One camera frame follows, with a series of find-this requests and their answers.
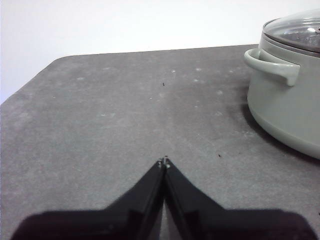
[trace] cooking pot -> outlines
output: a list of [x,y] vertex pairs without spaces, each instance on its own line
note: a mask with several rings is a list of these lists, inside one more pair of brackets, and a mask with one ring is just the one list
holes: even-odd
[[263,26],[247,101],[254,119],[284,144],[320,159],[320,9]]

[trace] gray table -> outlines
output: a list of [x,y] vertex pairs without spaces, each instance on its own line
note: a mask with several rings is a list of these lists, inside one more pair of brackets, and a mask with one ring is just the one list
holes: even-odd
[[1,106],[2,239],[34,213],[106,207],[164,155],[223,207],[295,211],[319,234],[320,161],[249,112],[253,47],[52,62]]

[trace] pot lid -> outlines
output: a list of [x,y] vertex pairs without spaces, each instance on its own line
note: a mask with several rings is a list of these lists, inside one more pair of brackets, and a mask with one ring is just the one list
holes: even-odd
[[320,8],[269,21],[263,33],[282,44],[320,53]]

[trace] stone-textured surface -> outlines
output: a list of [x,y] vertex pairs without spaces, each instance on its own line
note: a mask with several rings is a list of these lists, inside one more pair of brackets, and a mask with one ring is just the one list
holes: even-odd
[[106,207],[164,155],[225,208],[295,211],[319,233],[320,161],[249,112],[253,47],[52,62],[1,106],[2,239],[34,213]]

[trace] white wall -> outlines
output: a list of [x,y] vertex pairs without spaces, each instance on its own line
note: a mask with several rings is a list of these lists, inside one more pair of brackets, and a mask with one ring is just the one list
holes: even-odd
[[1,103],[53,60],[259,42],[269,20],[319,0],[2,0]]

